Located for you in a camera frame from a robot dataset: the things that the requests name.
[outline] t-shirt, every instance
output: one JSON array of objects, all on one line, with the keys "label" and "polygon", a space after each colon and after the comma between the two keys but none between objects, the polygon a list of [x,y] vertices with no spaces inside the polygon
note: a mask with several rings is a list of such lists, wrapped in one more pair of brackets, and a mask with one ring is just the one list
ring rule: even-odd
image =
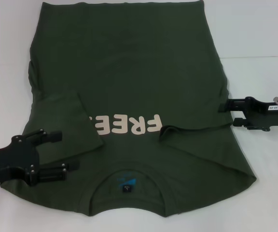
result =
[{"label": "t-shirt", "polygon": [[43,3],[30,48],[24,134],[62,131],[41,164],[80,161],[66,181],[1,186],[30,202],[93,216],[132,207],[167,217],[255,180],[218,113],[227,79],[203,1]]}]

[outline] white background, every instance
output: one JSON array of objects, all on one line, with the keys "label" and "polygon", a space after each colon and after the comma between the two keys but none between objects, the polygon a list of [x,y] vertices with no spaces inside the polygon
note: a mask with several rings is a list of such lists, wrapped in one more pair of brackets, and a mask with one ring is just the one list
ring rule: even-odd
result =
[{"label": "white background", "polygon": [[[0,148],[21,134],[28,120],[29,47],[41,4],[0,0]],[[278,0],[206,0],[205,5],[231,97],[271,102],[278,96]],[[235,197],[168,218],[139,209],[87,217],[34,205],[0,189],[0,232],[278,232],[278,127],[270,132],[234,128],[234,133],[258,177]]]}]

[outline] white letter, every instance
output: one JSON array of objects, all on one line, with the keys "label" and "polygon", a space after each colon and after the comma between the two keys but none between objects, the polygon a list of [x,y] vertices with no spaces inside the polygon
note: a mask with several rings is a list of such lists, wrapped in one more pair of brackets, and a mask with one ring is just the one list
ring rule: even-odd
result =
[{"label": "white letter", "polygon": [[133,117],[130,117],[129,121],[134,124],[131,128],[131,132],[133,132],[133,134],[144,134],[145,133],[144,117],[140,116],[139,122],[137,120],[135,120]]},{"label": "white letter", "polygon": [[127,133],[127,115],[114,115],[113,117],[121,120],[113,122],[115,126],[120,126],[121,128],[113,128],[111,131],[117,134]]},{"label": "white letter", "polygon": [[160,131],[161,127],[163,126],[159,115],[154,115],[154,120],[149,120],[148,124],[156,125],[155,127],[148,127],[148,132]]},{"label": "white letter", "polygon": [[102,122],[96,123],[96,128],[103,128],[103,130],[98,130],[99,135],[109,134],[110,133],[110,125],[109,125],[109,116],[97,116],[96,120],[102,120]]}]

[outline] small label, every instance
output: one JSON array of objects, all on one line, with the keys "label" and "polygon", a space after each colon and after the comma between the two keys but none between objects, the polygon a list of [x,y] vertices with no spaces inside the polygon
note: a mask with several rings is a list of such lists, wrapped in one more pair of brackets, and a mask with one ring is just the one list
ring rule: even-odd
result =
[{"label": "small label", "polygon": [[268,110],[278,110],[278,105],[270,105]]},{"label": "small label", "polygon": [[131,185],[123,185],[123,192],[131,192]]}]

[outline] white surface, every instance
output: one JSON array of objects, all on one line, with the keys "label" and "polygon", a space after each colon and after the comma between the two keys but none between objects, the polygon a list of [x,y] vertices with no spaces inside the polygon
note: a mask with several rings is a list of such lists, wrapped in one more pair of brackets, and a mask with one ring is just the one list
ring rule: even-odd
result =
[{"label": "white surface", "polygon": [[[20,134],[28,120],[28,50],[41,3],[0,0],[0,148]],[[206,0],[205,4],[231,97],[272,101],[278,96],[278,57],[254,57],[278,56],[278,0]],[[234,128],[234,132],[258,177],[235,197],[169,218],[138,209],[87,217],[34,205],[0,189],[0,232],[278,232],[278,128],[271,132]]]}]

